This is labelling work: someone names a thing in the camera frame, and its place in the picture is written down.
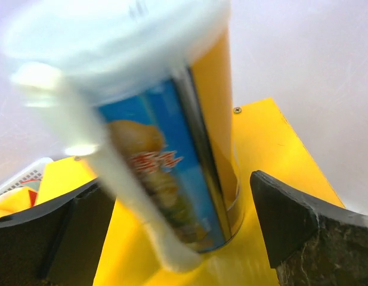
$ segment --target white background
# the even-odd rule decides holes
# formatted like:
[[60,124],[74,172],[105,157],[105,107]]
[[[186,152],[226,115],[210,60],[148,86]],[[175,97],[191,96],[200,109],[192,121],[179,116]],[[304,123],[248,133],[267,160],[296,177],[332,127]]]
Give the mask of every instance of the white background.
[[[24,2],[0,1],[0,22]],[[345,205],[368,214],[368,0],[232,6],[235,105],[273,97]],[[18,99],[0,68],[0,182],[61,156]]]

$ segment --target white plastic lid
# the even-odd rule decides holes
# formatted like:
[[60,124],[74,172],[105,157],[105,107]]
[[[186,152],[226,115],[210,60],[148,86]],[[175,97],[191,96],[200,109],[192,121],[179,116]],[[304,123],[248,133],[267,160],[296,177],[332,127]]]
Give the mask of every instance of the white plastic lid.
[[101,95],[149,85],[190,64],[225,29],[229,0],[46,0],[14,16],[2,51],[60,68]]

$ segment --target yellow platform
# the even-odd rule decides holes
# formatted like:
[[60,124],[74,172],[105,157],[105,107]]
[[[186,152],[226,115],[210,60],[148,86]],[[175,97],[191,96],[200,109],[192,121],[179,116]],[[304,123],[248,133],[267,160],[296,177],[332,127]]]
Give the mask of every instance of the yellow platform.
[[[302,142],[271,99],[242,107],[234,115],[246,213],[243,225],[225,247],[203,256],[196,270],[176,274],[162,270],[133,215],[116,203],[94,286],[278,285],[270,269],[252,200],[249,178],[263,170],[290,186],[343,206]],[[47,166],[37,203],[69,192],[94,179],[84,162],[67,158]]]

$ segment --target blue can label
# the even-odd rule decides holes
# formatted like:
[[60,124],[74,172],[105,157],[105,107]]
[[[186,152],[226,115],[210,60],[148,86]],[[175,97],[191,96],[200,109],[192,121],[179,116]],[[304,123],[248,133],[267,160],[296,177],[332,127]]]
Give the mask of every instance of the blue can label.
[[178,237],[197,251],[225,243],[172,80],[99,106],[115,148]]

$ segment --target can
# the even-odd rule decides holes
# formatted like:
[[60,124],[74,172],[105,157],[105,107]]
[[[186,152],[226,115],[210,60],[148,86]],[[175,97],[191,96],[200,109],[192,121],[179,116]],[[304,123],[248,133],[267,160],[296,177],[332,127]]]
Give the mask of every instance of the can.
[[64,71],[177,237],[214,250],[243,219],[232,165],[230,4],[112,2],[30,7],[2,50],[13,72],[29,60]]

